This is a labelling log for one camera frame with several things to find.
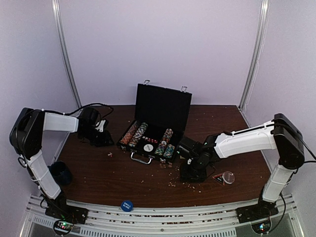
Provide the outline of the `white dealer button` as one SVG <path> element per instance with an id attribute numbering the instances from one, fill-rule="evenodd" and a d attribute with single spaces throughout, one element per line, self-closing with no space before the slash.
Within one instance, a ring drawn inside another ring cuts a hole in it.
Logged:
<path id="1" fill-rule="evenodd" d="M 153 151 L 154 147 L 153 147 L 152 144 L 146 144 L 146 145 L 143 147 L 143 149 L 144 149 L 145 152 L 149 152 L 149 153 L 150 153 L 150 152 Z"/>

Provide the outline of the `black poker set case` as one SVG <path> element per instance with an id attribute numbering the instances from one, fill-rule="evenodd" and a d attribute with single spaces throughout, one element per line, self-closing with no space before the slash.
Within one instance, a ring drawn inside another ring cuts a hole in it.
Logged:
<path id="1" fill-rule="evenodd" d="M 181 90 L 175 90 L 149 85 L 148 83 L 138 84 L 134 120 L 117 141 L 117 146 L 124 151 L 130 152 L 132 160 L 135 160 L 135 156 L 138 155 L 147 158 L 147 164 L 150 164 L 153 160 L 173 164 L 176 158 L 176 148 L 186 129 L 191 100 L 192 94 L 187 92 L 184 86 Z M 132 125 L 138 125 L 139 128 L 143 122 L 148 124 L 148 128 L 143 136 L 157 139 L 157 144 L 147 142 L 142 138 L 135 147 L 120 143 L 120 140 Z M 173 130 L 173 135 L 167 146 L 169 144 L 175 146 L 175 151 L 171 159 L 164 159 L 163 155 L 155 155 L 155 150 L 168 128 Z M 143 147 L 146 144 L 153 145 L 154 149 L 152 152 L 144 151 Z"/>

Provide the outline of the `blue small blind button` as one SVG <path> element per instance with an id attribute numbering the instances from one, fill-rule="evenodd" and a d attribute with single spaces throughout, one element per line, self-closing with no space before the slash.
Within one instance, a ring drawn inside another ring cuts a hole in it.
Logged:
<path id="1" fill-rule="evenodd" d="M 124 200 L 121 205 L 120 205 L 121 209 L 124 211 L 124 212 L 130 212 L 133 210 L 133 202 L 130 201 L 130 200 Z"/>

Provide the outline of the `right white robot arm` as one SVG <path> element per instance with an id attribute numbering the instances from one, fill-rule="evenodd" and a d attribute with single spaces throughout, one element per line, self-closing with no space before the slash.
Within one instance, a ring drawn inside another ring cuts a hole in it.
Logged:
<path id="1" fill-rule="evenodd" d="M 303 136 L 284 114 L 276 114 L 273 120 L 256 127 L 209 135 L 203 143 L 183 137 L 176 149 L 185 158 L 180 166 L 180 179 L 183 182 L 204 182 L 206 168 L 211 163 L 262 150 L 277 150 L 279 155 L 258 203 L 253 207 L 253 214 L 263 218 L 272 210 L 294 171 L 305 162 Z"/>

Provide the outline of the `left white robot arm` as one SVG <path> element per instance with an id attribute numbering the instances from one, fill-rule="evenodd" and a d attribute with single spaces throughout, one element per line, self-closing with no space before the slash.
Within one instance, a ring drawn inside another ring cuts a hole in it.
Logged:
<path id="1" fill-rule="evenodd" d="M 9 140 L 19 155 L 19 162 L 49 200 L 58 200 L 62 190 L 43 158 L 42 137 L 45 131 L 77 133 L 80 139 L 87 139 L 96 147 L 114 144 L 106 129 L 108 121 L 98 110 L 87 106 L 78 113 L 75 117 L 72 113 L 23 108 L 11 130 Z"/>

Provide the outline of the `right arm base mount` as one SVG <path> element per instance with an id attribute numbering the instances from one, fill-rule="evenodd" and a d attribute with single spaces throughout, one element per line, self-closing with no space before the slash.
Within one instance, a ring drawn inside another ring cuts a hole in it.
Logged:
<path id="1" fill-rule="evenodd" d="M 277 215 L 279 211 L 276 202 L 264 201 L 261 194 L 256 204 L 236 209 L 239 223 L 253 222 Z"/>

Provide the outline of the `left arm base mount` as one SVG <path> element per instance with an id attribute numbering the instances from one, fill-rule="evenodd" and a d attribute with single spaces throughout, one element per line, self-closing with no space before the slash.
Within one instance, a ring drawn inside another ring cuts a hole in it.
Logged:
<path id="1" fill-rule="evenodd" d="M 43 198 L 47 204 L 45 210 L 47 216 L 72 224 L 85 224 L 88 216 L 88 209 L 68 205 L 66 195 L 63 191 L 56 199 L 49 198 L 47 195 L 43 195 Z"/>

